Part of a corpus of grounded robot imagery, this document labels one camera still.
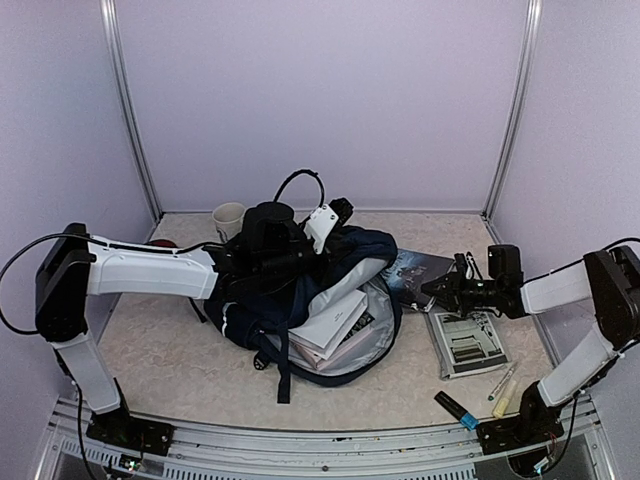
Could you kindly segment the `white barcode booklet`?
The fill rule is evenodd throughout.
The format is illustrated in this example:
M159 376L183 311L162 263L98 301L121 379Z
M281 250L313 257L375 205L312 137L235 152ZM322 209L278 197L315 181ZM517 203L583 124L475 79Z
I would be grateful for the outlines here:
M367 306L367 295L355 290L319 313L310 315L303 325L290 329L289 338L320 357L328 358L355 326Z

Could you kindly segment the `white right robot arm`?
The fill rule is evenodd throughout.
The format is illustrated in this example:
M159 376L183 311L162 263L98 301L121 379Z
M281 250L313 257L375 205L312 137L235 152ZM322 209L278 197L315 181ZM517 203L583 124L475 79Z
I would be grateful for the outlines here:
M517 414L480 423L485 454L502 453L560 437L560 414L580 393L604 379L639 342L639 257L636 237L626 237L534 278L525 278L513 244L487 249L488 276L476 278L464 255L453 271L421 290L449 312L494 310L509 319L532 316L581 323L581 339L542 379L522 393Z

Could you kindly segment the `navy blue student backpack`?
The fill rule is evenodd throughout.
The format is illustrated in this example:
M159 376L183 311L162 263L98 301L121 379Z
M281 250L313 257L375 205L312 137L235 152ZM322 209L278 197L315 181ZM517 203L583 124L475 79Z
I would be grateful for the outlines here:
M231 302L191 303L201 322L212 323L223 337L256 353L256 369L262 370L271 363L277 366L280 375L277 402L280 404L290 402L293 375L322 387L348 384L378 364L398 336L401 307L381 276L396 260L396 241L383 231L346 227L355 228L352 268L319 270L316 267L265 293L251 293ZM310 315L355 290L367 295L366 313L374 318L373 333L322 372L295 358L289 330L303 325Z

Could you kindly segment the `pink Designer Fate book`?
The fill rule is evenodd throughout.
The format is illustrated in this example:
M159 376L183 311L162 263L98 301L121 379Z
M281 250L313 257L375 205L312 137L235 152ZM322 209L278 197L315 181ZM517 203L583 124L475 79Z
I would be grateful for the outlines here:
M373 320L374 318L371 315L363 316L327 358L320 356L316 351L304 346L301 342L296 341L293 338L290 338L290 342L292 343L293 348L312 367L313 370L322 371L332 366L351 350L354 350L357 345L366 340L373 333L373 328L371 327Z

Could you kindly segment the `grey ianra book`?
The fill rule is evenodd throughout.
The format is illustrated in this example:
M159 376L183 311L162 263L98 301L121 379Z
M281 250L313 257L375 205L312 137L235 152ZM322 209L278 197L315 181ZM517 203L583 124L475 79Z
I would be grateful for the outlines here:
M511 361L495 328L495 320L496 317L486 311L460 316L433 307L426 314L441 380L491 372Z

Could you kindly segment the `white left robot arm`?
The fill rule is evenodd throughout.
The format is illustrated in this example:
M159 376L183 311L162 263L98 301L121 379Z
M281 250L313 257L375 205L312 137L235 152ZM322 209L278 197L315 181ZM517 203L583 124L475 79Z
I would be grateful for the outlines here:
M326 242L353 214L345 198L317 207L296 223L288 205L263 202L249 209L240 233L226 244L187 248L121 243L92 236L82 223L50 235L54 246L36 275L32 334L54 349L92 415L81 437L141 454L165 456L174 428L130 413L85 318L89 295L174 295L222 304L273 294L326 258Z

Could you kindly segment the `dark blue cover book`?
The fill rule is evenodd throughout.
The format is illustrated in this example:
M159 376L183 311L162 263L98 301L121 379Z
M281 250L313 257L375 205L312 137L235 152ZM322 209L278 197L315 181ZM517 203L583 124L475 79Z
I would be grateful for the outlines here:
M450 257L399 249L395 262L381 276L401 305L428 311L433 301L422 292L422 285L448 273L453 264Z

